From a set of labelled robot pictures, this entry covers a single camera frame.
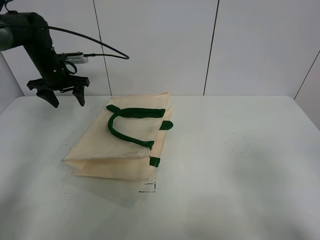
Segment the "folded bag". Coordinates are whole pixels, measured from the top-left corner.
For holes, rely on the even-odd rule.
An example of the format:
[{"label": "folded bag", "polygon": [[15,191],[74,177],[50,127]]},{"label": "folded bag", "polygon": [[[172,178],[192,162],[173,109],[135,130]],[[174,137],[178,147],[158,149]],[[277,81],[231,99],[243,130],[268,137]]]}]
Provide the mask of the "folded bag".
[{"label": "folded bag", "polygon": [[62,161],[76,176],[149,181],[171,113],[168,93],[113,97]]}]

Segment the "beige fabric bag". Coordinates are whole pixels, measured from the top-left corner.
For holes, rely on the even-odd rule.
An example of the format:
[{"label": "beige fabric bag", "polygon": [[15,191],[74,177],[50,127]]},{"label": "beige fabric bag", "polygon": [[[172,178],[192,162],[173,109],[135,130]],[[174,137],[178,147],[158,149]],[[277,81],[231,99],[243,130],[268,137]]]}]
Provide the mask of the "beige fabric bag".
[{"label": "beige fabric bag", "polygon": [[113,97],[63,162],[76,176],[149,181],[171,112],[168,93]]}]

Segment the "white table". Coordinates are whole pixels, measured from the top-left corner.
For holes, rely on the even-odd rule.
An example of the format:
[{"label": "white table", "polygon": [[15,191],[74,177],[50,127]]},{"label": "white table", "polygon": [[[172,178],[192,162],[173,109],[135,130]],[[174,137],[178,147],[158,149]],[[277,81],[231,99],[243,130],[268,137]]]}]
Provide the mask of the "white table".
[{"label": "white table", "polygon": [[320,132],[286,96],[172,96],[155,193],[72,176],[109,97],[20,97],[0,115],[0,239],[319,240]]}]

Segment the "green handle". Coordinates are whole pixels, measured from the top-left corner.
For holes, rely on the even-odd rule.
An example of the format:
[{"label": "green handle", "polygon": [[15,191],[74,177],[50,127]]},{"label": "green handle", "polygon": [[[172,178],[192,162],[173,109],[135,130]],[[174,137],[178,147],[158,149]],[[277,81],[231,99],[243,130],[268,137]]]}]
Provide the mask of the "green handle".
[{"label": "green handle", "polygon": [[126,142],[138,144],[140,146],[152,149],[155,141],[141,141],[139,139],[124,135],[117,130],[114,129],[113,124],[116,117],[124,117],[124,118],[136,118],[136,119],[143,119],[143,118],[162,118],[166,112],[165,109],[152,109],[152,108],[124,108],[120,109],[114,105],[108,105],[106,108],[113,112],[114,114],[110,117],[108,121],[108,129],[110,133],[118,139],[121,139]]}]

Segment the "white wall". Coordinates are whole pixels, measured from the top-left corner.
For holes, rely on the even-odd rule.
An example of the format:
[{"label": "white wall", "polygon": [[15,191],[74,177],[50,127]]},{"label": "white wall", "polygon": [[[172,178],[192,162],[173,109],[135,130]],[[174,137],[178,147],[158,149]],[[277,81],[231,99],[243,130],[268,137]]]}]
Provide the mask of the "white wall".
[{"label": "white wall", "polygon": [[113,95],[202,95],[217,0],[95,0]]},{"label": "white wall", "polygon": [[294,97],[320,48],[319,0],[221,0],[206,95]]},{"label": "white wall", "polygon": [[[72,30],[99,39],[96,13],[92,0],[15,0],[8,8],[18,12],[35,12],[44,17],[49,26]],[[102,48],[87,39],[59,31],[50,31],[57,53],[84,52],[101,54]],[[2,52],[17,82],[26,96],[35,95],[26,84],[41,78],[39,72],[22,46]],[[89,63],[78,64],[76,75],[89,77],[90,86],[85,95],[110,95],[106,66],[102,56],[91,57]]]},{"label": "white wall", "polygon": [[0,114],[23,93],[0,52]]},{"label": "white wall", "polygon": [[320,58],[316,59],[306,77],[298,95],[296,103],[320,130]]}]

